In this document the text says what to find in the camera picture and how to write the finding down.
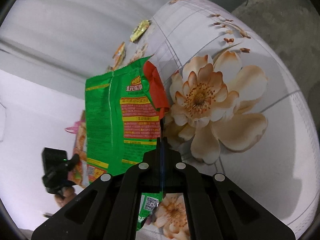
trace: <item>green snack bag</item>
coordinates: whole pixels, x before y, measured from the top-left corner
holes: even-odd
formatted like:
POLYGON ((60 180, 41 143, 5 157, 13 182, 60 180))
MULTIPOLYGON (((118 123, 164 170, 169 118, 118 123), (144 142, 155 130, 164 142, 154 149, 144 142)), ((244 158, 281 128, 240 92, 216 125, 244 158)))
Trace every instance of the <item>green snack bag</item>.
MULTIPOLYGON (((169 109, 156 67, 141 58, 130 65, 90 78, 85 85, 87 167, 89 182, 104 173, 113 176, 142 161, 156 148, 159 120, 169 109)), ((162 193, 145 194, 138 229, 162 193)))

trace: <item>floral tablecloth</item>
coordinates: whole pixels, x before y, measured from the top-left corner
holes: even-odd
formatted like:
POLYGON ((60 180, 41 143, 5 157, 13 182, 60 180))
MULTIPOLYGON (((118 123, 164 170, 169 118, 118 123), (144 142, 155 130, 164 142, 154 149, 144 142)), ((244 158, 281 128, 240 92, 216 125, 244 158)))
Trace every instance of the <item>floral tablecloth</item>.
POLYGON ((172 0, 150 20, 123 65, 154 54, 173 105, 166 118, 171 145, 200 172, 226 174, 299 238, 318 205, 320 152, 286 66, 207 0, 172 0))

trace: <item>yellow stripe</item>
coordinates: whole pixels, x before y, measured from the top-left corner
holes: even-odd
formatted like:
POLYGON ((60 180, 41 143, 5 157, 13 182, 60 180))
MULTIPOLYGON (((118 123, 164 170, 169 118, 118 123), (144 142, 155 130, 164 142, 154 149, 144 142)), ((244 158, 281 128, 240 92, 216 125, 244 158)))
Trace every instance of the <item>yellow stripe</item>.
POLYGON ((90 158, 87 158, 87 162, 94 164, 94 165, 97 165, 97 166, 100 166, 100 167, 103 167, 103 168, 106 168, 106 169, 109 167, 108 163, 103 163, 103 162, 100 162, 100 161, 97 161, 94 159, 90 159, 90 158))
POLYGON ((142 105, 142 104, 150 104, 150 101, 147 97, 142 98, 121 98, 120 104, 135 104, 135 105, 142 105))
POLYGON ((95 87, 90 87, 90 88, 86 88, 86 91, 90 91, 90 90, 94 90, 94 89, 98 89, 98 88, 106 88, 108 87, 110 84, 103 84, 103 85, 99 85, 99 86, 95 86, 95 87))
POLYGON ((145 141, 131 141, 131 140, 123 140, 124 143, 132 143, 132 144, 144 144, 144 145, 157 145, 157 142, 145 142, 145 141))
POLYGON ((125 116, 122 117, 123 122, 136 122, 136 121, 147 121, 154 122, 159 121, 159 116, 125 116))
POLYGON ((137 164, 137 162, 128 161, 128 160, 122 160, 123 163, 129 163, 129 164, 137 164))

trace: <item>pink ribbon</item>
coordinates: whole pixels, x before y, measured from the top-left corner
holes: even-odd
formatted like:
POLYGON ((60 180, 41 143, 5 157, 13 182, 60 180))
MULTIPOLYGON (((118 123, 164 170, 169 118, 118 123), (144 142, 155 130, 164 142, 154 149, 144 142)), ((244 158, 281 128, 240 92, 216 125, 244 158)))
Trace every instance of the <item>pink ribbon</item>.
POLYGON ((75 133, 75 134, 77 134, 77 133, 78 133, 78 130, 79 130, 80 124, 81 124, 81 121, 75 122, 75 124, 74 124, 72 127, 67 127, 67 128, 65 128, 64 130, 65 130, 66 132, 69 132, 69 133, 75 133))

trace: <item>qr code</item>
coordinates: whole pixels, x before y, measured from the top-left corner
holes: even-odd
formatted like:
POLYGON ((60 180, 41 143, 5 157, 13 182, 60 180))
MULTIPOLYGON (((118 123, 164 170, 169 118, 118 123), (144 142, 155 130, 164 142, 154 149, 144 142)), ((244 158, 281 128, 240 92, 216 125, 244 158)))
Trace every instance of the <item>qr code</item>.
POLYGON ((158 206, 158 203, 159 200, 157 200, 156 198, 147 196, 143 209, 153 211, 158 206))
POLYGON ((88 176, 94 176, 95 167, 88 165, 88 176))

